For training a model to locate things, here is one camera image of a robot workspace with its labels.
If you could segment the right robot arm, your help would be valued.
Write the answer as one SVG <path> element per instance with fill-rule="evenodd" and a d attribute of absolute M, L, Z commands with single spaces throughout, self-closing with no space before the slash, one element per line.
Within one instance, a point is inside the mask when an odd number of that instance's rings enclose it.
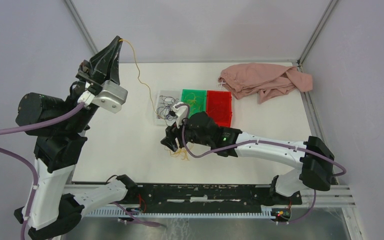
<path fill-rule="evenodd" d="M 205 155 L 258 158 L 291 167 L 292 170 L 272 180 L 268 196 L 275 204 L 282 204 L 304 189 L 327 192 L 334 178 L 334 154 L 320 138 L 309 136 L 305 141 L 284 141 L 259 137 L 219 126 L 205 112 L 168 126 L 160 143 L 174 152 L 192 143 L 209 147 Z"/>

